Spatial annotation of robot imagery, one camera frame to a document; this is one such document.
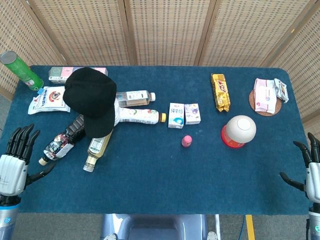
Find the small box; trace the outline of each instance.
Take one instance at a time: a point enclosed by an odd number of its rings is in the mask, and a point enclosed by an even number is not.
[[[65,84],[70,75],[83,66],[53,66],[49,70],[49,81],[53,84]],[[91,67],[104,75],[108,76],[108,70],[105,67]]]
[[[170,103],[168,128],[182,129],[184,127],[185,107],[182,103]]]
[[[201,121],[198,103],[185,104],[185,125],[199,124]]]

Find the pringles can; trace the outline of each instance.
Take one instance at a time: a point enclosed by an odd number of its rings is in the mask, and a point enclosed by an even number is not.
[[[29,89],[38,91],[43,87],[44,81],[31,71],[28,65],[14,51],[2,53],[0,62],[24,82]]]
[[[254,139],[256,130],[256,124],[250,117],[238,115],[222,128],[221,138],[227,146],[237,149]]]

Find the yellow snack bar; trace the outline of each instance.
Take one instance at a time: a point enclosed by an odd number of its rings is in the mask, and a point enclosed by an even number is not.
[[[211,85],[213,89],[216,109],[218,109],[219,112],[222,112],[223,110],[228,112],[231,103],[225,75],[211,74]]]

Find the cap brim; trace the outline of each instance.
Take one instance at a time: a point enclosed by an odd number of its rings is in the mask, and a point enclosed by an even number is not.
[[[115,125],[115,108],[110,109],[100,117],[83,115],[85,134],[90,138],[103,138],[111,133]]]

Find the robotic hand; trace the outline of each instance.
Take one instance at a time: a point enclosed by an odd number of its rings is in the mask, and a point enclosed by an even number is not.
[[[290,179],[284,172],[280,172],[282,179],[292,187],[305,192],[305,196],[313,202],[309,209],[309,219],[306,224],[306,239],[311,229],[311,240],[320,240],[320,141],[313,134],[308,133],[311,151],[301,142],[293,141],[302,152],[306,168],[305,184]]]
[[[28,175],[33,145],[40,133],[36,130],[29,136],[33,128],[33,124],[18,127],[9,139],[5,154],[0,157],[0,206],[9,205],[27,185],[46,176],[55,166],[52,162],[44,171]]]

